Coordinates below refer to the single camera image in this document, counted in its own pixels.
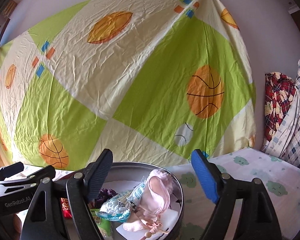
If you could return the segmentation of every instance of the metal bolt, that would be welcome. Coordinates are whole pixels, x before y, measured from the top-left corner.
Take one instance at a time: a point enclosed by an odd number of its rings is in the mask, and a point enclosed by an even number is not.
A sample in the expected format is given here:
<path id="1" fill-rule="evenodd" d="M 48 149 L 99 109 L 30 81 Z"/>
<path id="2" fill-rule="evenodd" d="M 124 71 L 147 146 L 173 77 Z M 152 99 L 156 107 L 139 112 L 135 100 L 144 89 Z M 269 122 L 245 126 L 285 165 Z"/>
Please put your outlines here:
<path id="1" fill-rule="evenodd" d="M 74 177 L 75 179 L 81 179 L 82 176 L 83 176 L 83 174 L 82 174 L 81 172 L 77 172 L 73 177 Z"/>
<path id="2" fill-rule="evenodd" d="M 48 178 L 48 177 L 45 177 L 45 178 L 42 180 L 42 182 L 43 182 L 44 184 L 47 184 L 49 181 L 50 181 L 50 178 Z"/>
<path id="3" fill-rule="evenodd" d="M 221 174 L 221 177 L 222 177 L 223 179 L 230 179 L 230 178 L 231 178 L 230 175 L 229 175 L 228 173 L 222 173 L 222 174 Z"/>
<path id="4" fill-rule="evenodd" d="M 258 178 L 253 179 L 253 182 L 255 184 L 261 184 L 262 183 L 261 179 L 258 179 Z"/>

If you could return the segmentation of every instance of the wall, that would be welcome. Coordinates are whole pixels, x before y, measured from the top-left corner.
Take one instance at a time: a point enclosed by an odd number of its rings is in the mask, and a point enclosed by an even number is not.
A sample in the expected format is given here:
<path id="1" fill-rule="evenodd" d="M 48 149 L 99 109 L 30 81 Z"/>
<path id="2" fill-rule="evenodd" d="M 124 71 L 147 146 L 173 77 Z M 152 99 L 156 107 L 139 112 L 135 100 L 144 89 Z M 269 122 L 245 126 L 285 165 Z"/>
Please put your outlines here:
<path id="1" fill-rule="evenodd" d="M 46 17 L 84 0 L 22 0 L 11 16 L 5 42 Z M 264 73 L 280 71 L 292 78 L 300 58 L 300 33 L 280 0 L 221 0 L 240 27 L 257 87 L 256 148 L 263 141 Z"/>

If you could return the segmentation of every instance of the qr code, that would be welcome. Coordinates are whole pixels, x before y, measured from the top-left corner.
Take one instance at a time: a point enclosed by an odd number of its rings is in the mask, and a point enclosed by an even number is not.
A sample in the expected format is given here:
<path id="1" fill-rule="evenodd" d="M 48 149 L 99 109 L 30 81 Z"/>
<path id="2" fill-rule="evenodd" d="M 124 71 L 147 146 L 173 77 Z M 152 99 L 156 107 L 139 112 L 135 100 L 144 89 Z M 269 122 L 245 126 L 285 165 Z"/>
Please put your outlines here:
<path id="1" fill-rule="evenodd" d="M 101 218 L 100 217 L 93 217 L 93 219 L 94 219 L 94 221 L 97 225 L 100 225 L 100 223 L 101 223 Z"/>
<path id="2" fill-rule="evenodd" d="M 119 201 L 119 203 L 118 203 L 118 208 L 125 207 L 125 206 L 126 206 L 126 205 L 125 205 L 123 202 Z"/>

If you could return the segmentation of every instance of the white baseball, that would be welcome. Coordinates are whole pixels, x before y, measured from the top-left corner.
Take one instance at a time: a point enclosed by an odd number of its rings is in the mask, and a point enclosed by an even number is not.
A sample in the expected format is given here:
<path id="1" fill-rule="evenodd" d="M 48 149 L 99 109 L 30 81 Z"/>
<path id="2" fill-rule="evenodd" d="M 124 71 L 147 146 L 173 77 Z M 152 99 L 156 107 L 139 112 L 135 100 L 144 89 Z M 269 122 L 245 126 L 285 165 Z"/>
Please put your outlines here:
<path id="1" fill-rule="evenodd" d="M 174 141 L 178 146 L 184 146 L 190 142 L 192 135 L 193 126 L 188 123 L 184 123 L 177 129 Z"/>

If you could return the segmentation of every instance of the green package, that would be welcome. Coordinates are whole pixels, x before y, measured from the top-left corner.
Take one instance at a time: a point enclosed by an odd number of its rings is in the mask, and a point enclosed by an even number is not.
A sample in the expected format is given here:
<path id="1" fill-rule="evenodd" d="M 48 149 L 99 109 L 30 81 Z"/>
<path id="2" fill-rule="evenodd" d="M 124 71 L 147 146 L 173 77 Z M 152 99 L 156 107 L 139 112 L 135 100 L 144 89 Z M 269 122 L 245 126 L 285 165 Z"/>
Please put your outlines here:
<path id="1" fill-rule="evenodd" d="M 96 222 L 103 237 L 111 237 L 111 222 L 97 216 L 100 209 L 90 209 L 93 220 Z"/>

